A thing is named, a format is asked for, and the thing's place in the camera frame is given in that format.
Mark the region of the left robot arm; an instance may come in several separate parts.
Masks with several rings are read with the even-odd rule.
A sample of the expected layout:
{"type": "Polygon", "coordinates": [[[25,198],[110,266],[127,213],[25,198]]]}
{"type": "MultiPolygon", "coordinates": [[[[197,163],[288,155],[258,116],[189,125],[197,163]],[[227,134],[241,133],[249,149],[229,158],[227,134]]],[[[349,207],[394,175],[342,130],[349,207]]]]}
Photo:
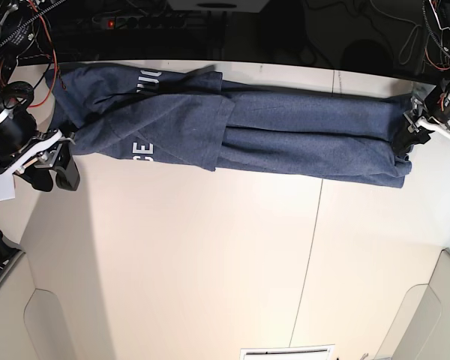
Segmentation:
{"type": "Polygon", "coordinates": [[[67,1],[43,15],[52,125],[100,153],[401,188],[409,153],[450,120],[450,1],[67,1]],[[351,71],[430,82],[426,98],[226,79],[351,71]]]}

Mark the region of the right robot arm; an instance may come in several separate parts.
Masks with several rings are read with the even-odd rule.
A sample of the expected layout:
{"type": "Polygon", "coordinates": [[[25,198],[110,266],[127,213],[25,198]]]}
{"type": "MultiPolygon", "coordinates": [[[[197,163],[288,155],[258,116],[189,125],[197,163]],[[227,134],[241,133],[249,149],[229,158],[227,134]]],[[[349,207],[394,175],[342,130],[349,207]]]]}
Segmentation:
{"type": "Polygon", "coordinates": [[[58,186],[76,191],[80,174],[71,154],[72,133],[38,129],[29,112],[35,103],[35,86],[10,80],[18,60],[33,44],[38,31],[46,31],[44,14],[56,8],[52,1],[0,1],[0,201],[15,197],[20,177],[35,190],[49,192],[58,186]]]}

